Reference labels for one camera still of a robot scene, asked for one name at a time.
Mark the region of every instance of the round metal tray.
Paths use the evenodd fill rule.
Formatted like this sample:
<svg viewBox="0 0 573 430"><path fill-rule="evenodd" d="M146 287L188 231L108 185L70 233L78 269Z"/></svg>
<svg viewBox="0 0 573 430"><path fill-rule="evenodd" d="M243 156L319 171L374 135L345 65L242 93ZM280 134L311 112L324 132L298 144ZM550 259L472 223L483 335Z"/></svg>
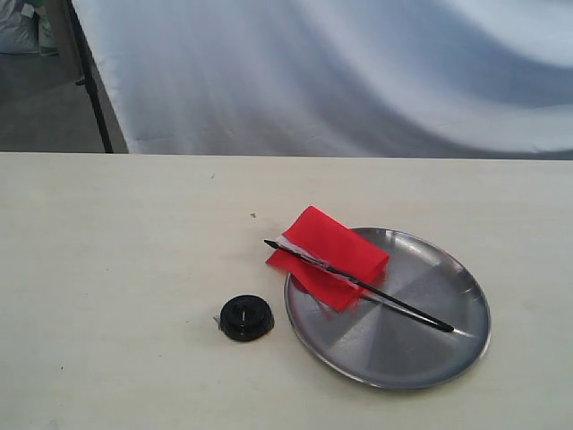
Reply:
<svg viewBox="0 0 573 430"><path fill-rule="evenodd" d="M453 325L438 331L378 299L336 313L286 278L285 301L301 342L360 383L416 390L462 374L488 347L490 310L474 277L451 255L418 237L383 228L354 231L390 255L384 292Z"/></svg>

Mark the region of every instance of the floor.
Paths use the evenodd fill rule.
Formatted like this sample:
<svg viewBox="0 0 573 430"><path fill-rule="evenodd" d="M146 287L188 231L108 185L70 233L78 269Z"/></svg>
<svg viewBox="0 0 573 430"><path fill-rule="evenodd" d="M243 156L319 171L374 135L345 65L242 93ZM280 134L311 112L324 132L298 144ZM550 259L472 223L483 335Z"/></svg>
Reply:
<svg viewBox="0 0 573 430"><path fill-rule="evenodd" d="M114 152L125 153L98 76L97 81ZM58 56L0 54L0 151L103 152L85 87L66 75Z"/></svg>

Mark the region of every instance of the black bottle cap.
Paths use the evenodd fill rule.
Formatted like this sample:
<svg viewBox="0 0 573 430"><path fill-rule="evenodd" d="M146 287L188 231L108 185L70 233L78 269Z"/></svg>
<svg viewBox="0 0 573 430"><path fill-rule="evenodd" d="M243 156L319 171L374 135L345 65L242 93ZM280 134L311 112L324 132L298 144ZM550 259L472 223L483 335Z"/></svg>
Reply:
<svg viewBox="0 0 573 430"><path fill-rule="evenodd" d="M257 296L237 296L221 309L219 327L232 340L250 342L275 326L270 307Z"/></svg>

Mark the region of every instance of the white backdrop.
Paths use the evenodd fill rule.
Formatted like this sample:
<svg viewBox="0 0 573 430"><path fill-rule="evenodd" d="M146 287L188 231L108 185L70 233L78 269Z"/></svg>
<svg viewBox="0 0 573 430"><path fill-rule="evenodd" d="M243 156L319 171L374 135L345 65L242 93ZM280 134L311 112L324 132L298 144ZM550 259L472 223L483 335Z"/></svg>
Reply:
<svg viewBox="0 0 573 430"><path fill-rule="evenodd" d="M573 158L573 2L74 3L132 152Z"/></svg>

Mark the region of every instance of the folded red napkin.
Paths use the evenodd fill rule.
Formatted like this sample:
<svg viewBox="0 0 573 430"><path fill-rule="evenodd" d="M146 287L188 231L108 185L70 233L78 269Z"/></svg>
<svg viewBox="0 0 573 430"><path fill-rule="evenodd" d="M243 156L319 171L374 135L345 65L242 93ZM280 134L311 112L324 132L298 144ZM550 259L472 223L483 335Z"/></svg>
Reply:
<svg viewBox="0 0 573 430"><path fill-rule="evenodd" d="M278 242L294 250L302 249L368 284L383 274L389 260L389 255L380 248L313 206L298 217ZM362 288L281 250L275 251L267 264L293 273L308 293L338 312L347 309L362 294Z"/></svg>

